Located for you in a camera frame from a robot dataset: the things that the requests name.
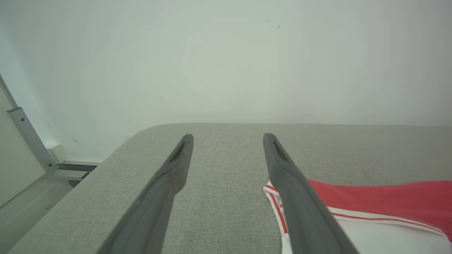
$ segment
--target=wall mark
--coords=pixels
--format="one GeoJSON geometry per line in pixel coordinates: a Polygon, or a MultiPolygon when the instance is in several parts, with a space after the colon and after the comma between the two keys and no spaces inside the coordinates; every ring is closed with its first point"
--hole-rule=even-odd
{"type": "Polygon", "coordinates": [[[162,99],[161,96],[160,96],[160,100],[161,100],[163,103],[165,103],[165,104],[169,107],[168,103],[166,103],[166,102],[162,99]]]}
{"type": "Polygon", "coordinates": [[[72,138],[72,140],[73,140],[75,143],[77,143],[80,147],[82,147],[82,145],[81,145],[77,140],[75,140],[74,138],[72,138]]]}

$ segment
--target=white panel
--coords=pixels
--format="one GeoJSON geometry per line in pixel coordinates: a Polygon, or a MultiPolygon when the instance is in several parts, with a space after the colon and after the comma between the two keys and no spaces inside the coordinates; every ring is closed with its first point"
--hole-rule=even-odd
{"type": "Polygon", "coordinates": [[[82,177],[87,173],[88,173],[87,171],[59,169],[55,171],[55,173],[53,173],[50,177],[56,179],[81,181],[83,180],[82,177]]]}
{"type": "Polygon", "coordinates": [[[45,174],[6,112],[10,109],[0,89],[0,206],[45,174]]]}
{"type": "Polygon", "coordinates": [[[69,158],[63,161],[63,163],[72,165],[99,166],[102,163],[102,160],[78,160],[69,158]]]}

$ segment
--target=white wall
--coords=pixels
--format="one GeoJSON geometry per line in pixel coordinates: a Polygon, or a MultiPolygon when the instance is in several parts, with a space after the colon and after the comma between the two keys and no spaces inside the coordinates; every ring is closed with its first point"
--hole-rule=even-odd
{"type": "Polygon", "coordinates": [[[10,92],[14,94],[16,103],[23,107],[27,117],[39,132],[39,137],[48,145],[58,144],[58,129],[45,114],[42,106],[44,98],[37,98],[37,86],[32,85],[22,65],[17,58],[17,52],[5,36],[0,24],[0,74],[5,80],[10,92]]]}
{"type": "Polygon", "coordinates": [[[0,21],[69,157],[104,159],[163,123],[452,125],[451,12],[449,0],[4,0],[0,21]]]}

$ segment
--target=gray upholstered surface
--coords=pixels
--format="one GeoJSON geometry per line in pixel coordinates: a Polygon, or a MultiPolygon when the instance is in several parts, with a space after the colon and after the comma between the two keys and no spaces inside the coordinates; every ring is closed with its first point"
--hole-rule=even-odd
{"type": "Polygon", "coordinates": [[[194,135],[164,253],[280,253],[262,187],[262,135],[274,133],[306,177],[333,184],[452,180],[452,128],[170,124],[136,134],[61,200],[10,253],[94,253],[183,134],[194,135]]]}

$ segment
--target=red and white garment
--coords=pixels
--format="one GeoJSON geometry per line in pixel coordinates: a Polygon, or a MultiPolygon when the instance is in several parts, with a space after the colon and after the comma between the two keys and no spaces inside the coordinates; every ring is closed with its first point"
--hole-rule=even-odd
{"type": "MultiPolygon", "coordinates": [[[[309,180],[361,254],[452,253],[452,181],[392,186],[341,186],[309,180]]],[[[284,207],[271,182],[264,187],[292,254],[284,207]]]]}

